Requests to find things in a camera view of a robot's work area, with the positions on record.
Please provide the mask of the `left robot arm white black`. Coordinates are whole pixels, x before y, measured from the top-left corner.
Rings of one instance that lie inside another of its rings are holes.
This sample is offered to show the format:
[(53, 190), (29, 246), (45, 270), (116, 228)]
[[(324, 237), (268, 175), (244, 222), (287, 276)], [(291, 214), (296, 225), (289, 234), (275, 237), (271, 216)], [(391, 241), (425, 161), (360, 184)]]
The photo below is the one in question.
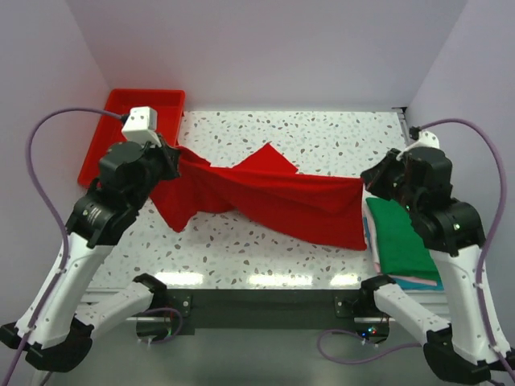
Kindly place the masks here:
[(100, 173), (74, 205), (60, 252), (38, 295), (17, 322), (1, 327), (2, 343), (25, 353), (33, 368), (70, 372), (97, 336), (130, 316), (165, 310), (167, 287), (148, 273), (95, 306), (77, 307), (150, 193), (160, 182), (178, 178), (179, 155), (165, 143), (119, 142), (100, 159)]

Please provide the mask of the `red t-shirt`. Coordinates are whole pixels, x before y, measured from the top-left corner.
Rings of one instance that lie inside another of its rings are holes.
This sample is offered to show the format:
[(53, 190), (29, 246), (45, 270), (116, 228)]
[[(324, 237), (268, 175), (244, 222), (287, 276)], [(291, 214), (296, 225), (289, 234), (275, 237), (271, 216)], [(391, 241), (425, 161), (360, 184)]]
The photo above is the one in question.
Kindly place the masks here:
[(180, 177), (161, 182), (150, 196), (174, 231), (183, 231), (199, 212), (237, 210), (312, 244), (365, 250), (361, 179), (300, 174), (271, 144), (232, 167), (179, 150)]

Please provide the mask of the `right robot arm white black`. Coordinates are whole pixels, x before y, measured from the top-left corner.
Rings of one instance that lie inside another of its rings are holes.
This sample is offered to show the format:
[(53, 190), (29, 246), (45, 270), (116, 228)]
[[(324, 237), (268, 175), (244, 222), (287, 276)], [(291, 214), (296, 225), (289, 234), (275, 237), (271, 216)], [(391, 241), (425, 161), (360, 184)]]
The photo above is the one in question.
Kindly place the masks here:
[(480, 215), (452, 197), (452, 163), (432, 147), (389, 150), (362, 172), (365, 190), (397, 202), (409, 215), (439, 272), (450, 319), (441, 318), (407, 295), (393, 278), (365, 280), (354, 309), (369, 316), (387, 314), (422, 346), (441, 380), (476, 385), (494, 371), (514, 368), (514, 349), (499, 327), (486, 277), (478, 267), (486, 239)]

